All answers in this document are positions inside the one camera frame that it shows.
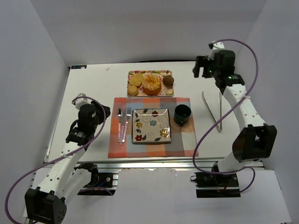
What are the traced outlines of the brown chocolate muffin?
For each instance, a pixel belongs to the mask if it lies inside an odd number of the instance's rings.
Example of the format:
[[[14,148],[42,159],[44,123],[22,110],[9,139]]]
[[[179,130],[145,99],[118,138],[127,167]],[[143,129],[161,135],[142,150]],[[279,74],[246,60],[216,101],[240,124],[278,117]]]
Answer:
[[[171,75],[166,75],[163,77],[163,84],[168,87],[171,88],[173,86],[174,83],[174,78]]]

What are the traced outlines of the large orange sugared bread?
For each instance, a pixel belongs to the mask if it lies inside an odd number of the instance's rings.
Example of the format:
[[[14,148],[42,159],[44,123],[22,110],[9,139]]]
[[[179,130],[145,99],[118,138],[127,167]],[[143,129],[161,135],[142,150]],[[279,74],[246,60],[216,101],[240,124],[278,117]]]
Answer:
[[[162,89],[161,79],[154,74],[147,74],[143,76],[142,90],[148,96],[156,96]]]

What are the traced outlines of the metal tongs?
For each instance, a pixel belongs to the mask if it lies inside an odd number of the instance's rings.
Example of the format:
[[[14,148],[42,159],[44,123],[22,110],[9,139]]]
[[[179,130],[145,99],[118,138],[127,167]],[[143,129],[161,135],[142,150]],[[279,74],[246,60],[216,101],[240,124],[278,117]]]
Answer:
[[[212,122],[215,124],[222,117],[222,94],[219,92],[218,99],[213,102],[212,107],[210,107],[209,102],[206,100],[204,91],[201,93],[201,97]]]

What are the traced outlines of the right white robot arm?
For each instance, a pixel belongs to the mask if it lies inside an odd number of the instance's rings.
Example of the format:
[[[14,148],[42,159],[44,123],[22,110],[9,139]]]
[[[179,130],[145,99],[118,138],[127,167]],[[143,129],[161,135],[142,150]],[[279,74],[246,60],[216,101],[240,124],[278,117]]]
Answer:
[[[219,50],[212,56],[197,56],[193,68],[195,77],[203,68],[203,77],[215,79],[222,96],[229,102],[237,119],[240,133],[232,144],[232,152],[216,163],[216,174],[228,175],[245,165],[268,158],[277,136],[274,125],[268,125],[259,116],[246,95],[243,78],[235,73],[235,53]]]

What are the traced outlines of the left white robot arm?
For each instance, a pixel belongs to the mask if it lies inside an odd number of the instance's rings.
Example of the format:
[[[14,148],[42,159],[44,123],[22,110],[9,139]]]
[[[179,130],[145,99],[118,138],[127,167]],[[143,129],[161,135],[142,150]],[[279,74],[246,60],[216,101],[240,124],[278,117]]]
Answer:
[[[36,188],[25,194],[28,219],[44,224],[60,224],[67,205],[84,186],[95,187],[99,181],[98,167],[90,162],[77,162],[88,149],[98,125],[110,116],[110,108],[94,101],[79,106],[78,119],[70,127],[62,159],[56,161]]]

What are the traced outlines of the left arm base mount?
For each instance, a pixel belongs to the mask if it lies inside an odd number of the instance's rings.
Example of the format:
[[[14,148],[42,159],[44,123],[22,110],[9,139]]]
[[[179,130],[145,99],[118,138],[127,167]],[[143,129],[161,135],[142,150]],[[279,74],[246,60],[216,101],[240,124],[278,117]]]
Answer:
[[[74,168],[87,170],[90,173],[90,181],[78,192],[80,196],[113,196],[116,191],[118,176],[116,173],[100,171],[96,164],[82,163]]]

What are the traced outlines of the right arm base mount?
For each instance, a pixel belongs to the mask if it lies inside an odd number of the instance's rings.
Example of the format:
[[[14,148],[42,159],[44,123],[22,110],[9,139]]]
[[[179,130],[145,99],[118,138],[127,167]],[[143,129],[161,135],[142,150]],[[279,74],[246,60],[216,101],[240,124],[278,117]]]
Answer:
[[[241,196],[236,171],[220,172],[217,163],[210,171],[199,168],[190,177],[195,183],[197,198],[237,198]]]

